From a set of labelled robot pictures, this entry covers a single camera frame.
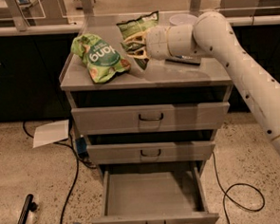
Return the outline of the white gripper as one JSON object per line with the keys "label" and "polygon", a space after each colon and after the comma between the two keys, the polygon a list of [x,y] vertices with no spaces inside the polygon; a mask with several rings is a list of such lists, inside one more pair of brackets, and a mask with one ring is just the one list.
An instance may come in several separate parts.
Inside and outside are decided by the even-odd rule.
{"label": "white gripper", "polygon": [[192,56],[194,53],[198,53],[192,31],[193,26],[191,25],[149,28],[147,33],[136,33],[124,40],[126,44],[132,42],[143,44],[146,50],[130,50],[126,51],[126,54],[135,59],[146,59],[149,56],[156,60]]}

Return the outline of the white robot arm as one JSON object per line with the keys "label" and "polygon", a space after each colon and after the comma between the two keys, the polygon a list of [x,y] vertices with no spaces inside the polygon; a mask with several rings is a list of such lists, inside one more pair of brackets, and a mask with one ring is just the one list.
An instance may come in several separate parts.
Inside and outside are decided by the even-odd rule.
{"label": "white robot arm", "polygon": [[145,17],[121,29],[129,57],[148,61],[177,56],[212,56],[226,69],[235,88],[280,156],[280,83],[237,41],[228,20],[207,11],[192,24],[159,26]]}

